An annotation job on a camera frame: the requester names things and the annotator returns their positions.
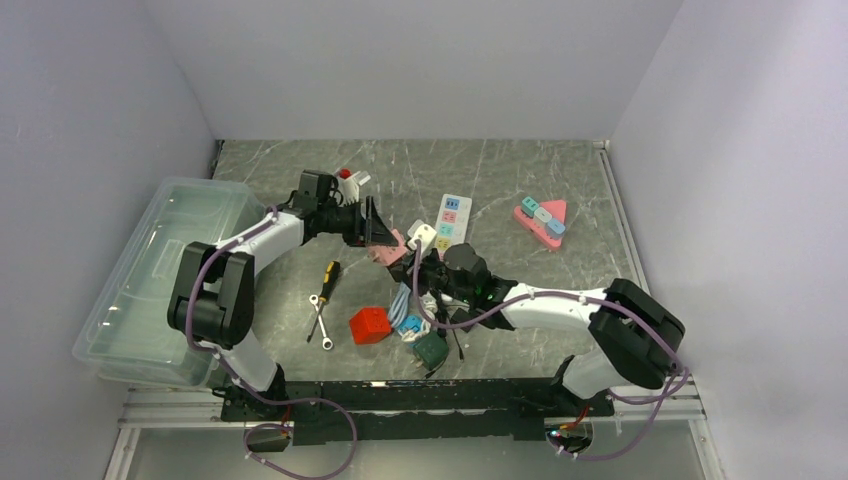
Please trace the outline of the pink socket adapter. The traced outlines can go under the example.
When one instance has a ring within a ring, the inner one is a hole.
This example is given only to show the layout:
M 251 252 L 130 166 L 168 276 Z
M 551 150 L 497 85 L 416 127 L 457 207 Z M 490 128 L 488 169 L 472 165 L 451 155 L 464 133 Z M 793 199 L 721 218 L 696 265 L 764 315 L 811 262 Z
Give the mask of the pink socket adapter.
M 391 266 L 408 253 L 404 236 L 397 229 L 392 229 L 391 233 L 394 237 L 394 243 L 392 245 L 372 245 L 367 247 L 369 259 L 384 267 Z

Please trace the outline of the teal blue plug adapter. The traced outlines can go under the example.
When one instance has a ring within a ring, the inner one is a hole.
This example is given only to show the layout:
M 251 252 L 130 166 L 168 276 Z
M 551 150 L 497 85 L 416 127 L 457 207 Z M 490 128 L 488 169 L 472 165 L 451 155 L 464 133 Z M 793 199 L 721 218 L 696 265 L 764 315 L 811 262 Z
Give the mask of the teal blue plug adapter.
M 404 343 L 416 343 L 426 336 L 430 330 L 427 322 L 422 321 L 416 315 L 408 315 L 396 328 L 396 332 Z

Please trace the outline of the dark green cube socket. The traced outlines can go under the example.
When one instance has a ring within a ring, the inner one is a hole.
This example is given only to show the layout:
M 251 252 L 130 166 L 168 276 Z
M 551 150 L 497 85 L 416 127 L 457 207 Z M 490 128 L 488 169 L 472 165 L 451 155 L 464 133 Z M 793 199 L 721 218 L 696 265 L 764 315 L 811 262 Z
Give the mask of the dark green cube socket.
M 438 332 L 430 332 L 412 345 L 414 356 L 427 371 L 439 368 L 449 355 L 446 340 Z

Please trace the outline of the red cube socket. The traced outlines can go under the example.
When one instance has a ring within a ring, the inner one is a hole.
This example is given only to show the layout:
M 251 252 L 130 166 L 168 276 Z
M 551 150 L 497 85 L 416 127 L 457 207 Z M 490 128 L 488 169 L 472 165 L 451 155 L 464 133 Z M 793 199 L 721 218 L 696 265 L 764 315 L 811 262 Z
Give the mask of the red cube socket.
M 355 345 L 376 344 L 393 332 L 383 307 L 364 307 L 350 318 L 348 324 Z

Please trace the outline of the teal green charger plug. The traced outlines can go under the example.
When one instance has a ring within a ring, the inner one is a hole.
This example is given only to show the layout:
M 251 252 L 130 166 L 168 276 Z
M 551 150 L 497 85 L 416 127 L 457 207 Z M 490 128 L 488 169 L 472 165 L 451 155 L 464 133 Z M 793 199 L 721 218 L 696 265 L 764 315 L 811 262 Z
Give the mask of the teal green charger plug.
M 525 197 L 520 205 L 522 213 L 528 218 L 533 218 L 535 211 L 539 208 L 539 204 L 530 196 Z

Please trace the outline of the pink triangular power strip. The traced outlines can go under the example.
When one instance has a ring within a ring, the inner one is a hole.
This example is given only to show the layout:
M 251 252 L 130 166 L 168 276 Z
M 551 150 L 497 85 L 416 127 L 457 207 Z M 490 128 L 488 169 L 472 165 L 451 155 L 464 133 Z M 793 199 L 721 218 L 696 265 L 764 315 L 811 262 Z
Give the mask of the pink triangular power strip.
M 567 229 L 567 208 L 565 200 L 539 202 L 527 196 L 513 209 L 513 219 L 545 248 L 555 252 L 561 248 Z

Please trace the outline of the black charger with thin cable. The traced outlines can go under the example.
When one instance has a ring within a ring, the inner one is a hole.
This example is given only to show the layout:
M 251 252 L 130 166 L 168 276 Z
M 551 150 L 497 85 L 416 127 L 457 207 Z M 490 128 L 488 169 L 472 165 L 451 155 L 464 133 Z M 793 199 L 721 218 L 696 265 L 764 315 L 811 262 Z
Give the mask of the black charger with thin cable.
M 421 297 L 422 305 L 425 310 L 433 315 L 433 317 L 440 323 L 453 324 L 452 320 L 453 315 L 459 309 L 459 302 L 453 300 L 451 297 L 448 297 L 444 294 L 433 295 L 432 293 L 425 293 Z M 453 341 L 456 345 L 457 355 L 459 358 L 459 362 L 463 363 L 465 361 L 465 354 L 462 345 L 459 342 L 458 335 L 455 329 L 439 329 L 437 331 L 438 335 L 443 339 L 447 338 L 447 332 L 450 331 Z

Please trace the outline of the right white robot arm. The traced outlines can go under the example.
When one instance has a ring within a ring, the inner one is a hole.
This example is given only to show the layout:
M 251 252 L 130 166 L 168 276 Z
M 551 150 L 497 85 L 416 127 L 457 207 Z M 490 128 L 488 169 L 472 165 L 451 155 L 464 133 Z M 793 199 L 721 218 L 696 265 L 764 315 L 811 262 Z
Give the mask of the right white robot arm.
M 458 329 L 481 325 L 587 333 L 592 349 L 566 357 L 554 376 L 551 401 L 564 415 L 578 413 L 590 398 L 614 387 L 660 389 L 670 375 L 685 370 L 678 355 L 683 323 L 624 278 L 591 290 L 534 287 L 493 274 L 467 243 L 444 255 L 415 246 L 393 277 L 415 296 L 445 294 L 465 305 Z

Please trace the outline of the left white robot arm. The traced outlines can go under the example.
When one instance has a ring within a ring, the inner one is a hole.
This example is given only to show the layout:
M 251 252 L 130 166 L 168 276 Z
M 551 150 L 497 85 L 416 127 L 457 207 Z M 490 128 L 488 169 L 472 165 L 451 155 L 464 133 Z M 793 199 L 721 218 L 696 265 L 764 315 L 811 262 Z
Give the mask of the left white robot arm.
M 249 392 L 248 407 L 261 419 L 279 417 L 288 394 L 283 368 L 252 330 L 256 276 L 320 234 L 336 234 L 356 248 L 398 243 L 374 199 L 345 192 L 342 184 L 332 173 L 305 170 L 288 200 L 270 206 L 255 225 L 216 244 L 195 241 L 183 250 L 168 326 L 191 349 L 211 354 Z

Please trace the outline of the white grey charger plug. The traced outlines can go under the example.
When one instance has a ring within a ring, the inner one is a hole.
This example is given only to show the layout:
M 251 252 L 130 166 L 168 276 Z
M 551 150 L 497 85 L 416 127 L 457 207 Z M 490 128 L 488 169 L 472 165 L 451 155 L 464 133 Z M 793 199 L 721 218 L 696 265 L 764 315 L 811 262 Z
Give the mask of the white grey charger plug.
M 551 213 L 542 206 L 539 206 L 533 217 L 534 223 L 540 228 L 544 228 L 552 219 Z

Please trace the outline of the light blue charger plug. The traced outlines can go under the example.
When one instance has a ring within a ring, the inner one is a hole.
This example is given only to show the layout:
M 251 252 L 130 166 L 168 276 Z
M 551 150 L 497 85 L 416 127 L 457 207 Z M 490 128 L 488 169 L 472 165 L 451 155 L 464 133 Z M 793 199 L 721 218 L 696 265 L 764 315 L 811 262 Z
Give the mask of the light blue charger plug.
M 545 231 L 549 238 L 561 240 L 565 234 L 565 225 L 558 219 L 552 218 L 545 224 Z

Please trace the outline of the white multicolour power strip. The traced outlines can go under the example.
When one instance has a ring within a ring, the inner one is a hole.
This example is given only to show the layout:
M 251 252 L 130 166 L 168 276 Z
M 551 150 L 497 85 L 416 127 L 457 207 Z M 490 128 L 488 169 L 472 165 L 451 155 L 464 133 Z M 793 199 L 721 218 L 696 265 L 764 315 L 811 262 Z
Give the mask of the white multicolour power strip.
M 466 242 L 473 200 L 454 194 L 442 196 L 437 223 L 435 248 L 443 255 L 450 247 Z

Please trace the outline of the black yellow screwdriver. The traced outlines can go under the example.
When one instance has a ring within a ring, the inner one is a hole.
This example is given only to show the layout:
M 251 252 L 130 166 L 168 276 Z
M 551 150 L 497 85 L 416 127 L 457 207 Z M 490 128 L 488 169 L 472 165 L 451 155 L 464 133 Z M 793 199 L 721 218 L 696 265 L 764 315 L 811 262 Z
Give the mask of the black yellow screwdriver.
M 339 281 L 341 275 L 341 264 L 339 261 L 331 261 L 324 273 L 321 290 L 317 294 L 322 300 L 325 301 L 324 307 L 330 301 L 332 293 L 335 290 L 335 287 Z

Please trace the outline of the silver ratchet wrench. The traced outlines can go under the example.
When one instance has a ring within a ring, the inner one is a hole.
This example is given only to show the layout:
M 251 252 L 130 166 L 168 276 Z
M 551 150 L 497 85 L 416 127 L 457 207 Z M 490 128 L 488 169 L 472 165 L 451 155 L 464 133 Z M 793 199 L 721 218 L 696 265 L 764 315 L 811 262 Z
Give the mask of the silver ratchet wrench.
M 307 336 L 307 342 L 311 342 L 317 331 L 321 333 L 321 346 L 325 351 L 330 351 L 334 348 L 334 342 L 327 333 L 327 329 L 323 320 L 323 308 L 325 301 L 318 295 L 311 295 L 309 301 L 315 310 L 313 326 Z

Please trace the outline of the black aluminium base frame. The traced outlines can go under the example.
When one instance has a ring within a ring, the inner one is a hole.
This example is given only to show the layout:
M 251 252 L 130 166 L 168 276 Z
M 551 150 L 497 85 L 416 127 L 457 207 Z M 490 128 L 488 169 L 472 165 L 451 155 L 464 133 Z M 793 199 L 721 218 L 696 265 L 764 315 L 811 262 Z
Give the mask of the black aluminium base frame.
M 213 389 L 226 423 L 290 423 L 296 446 L 329 442 L 510 437 L 539 440 L 545 427 L 578 415 L 591 422 L 615 413 L 613 394 L 571 398 L 552 379 L 294 381 L 293 406 L 260 402 L 233 382 Z

